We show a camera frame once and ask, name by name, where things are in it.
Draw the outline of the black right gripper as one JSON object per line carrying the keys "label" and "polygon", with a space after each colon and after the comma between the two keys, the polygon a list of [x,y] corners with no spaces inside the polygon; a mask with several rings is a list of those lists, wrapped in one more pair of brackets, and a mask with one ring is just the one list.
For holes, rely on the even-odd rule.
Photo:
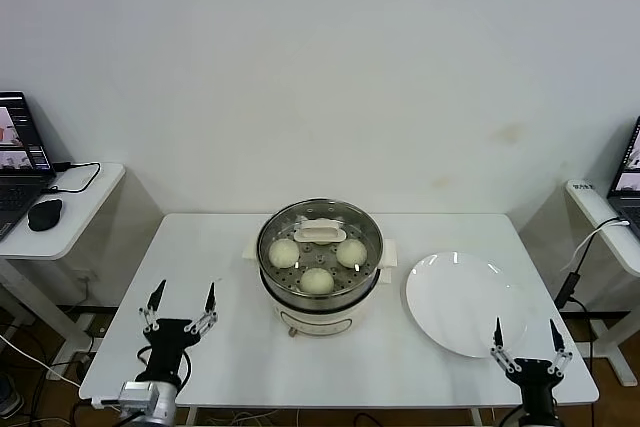
{"label": "black right gripper", "polygon": [[496,318],[491,356],[519,387],[526,418],[556,418],[553,389],[564,379],[564,371],[573,358],[553,319],[549,320],[555,357],[552,361],[516,358],[504,348],[500,318]]}

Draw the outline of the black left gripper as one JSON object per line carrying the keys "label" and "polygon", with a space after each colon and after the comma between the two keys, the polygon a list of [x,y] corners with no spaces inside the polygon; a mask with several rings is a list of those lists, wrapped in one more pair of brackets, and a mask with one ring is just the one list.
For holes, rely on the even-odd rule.
{"label": "black left gripper", "polygon": [[139,309],[144,322],[143,335],[151,353],[142,372],[142,381],[180,382],[178,376],[183,353],[200,341],[217,322],[215,283],[212,282],[205,302],[203,314],[196,320],[159,319],[157,310],[166,286],[163,279],[150,294],[147,303]]}

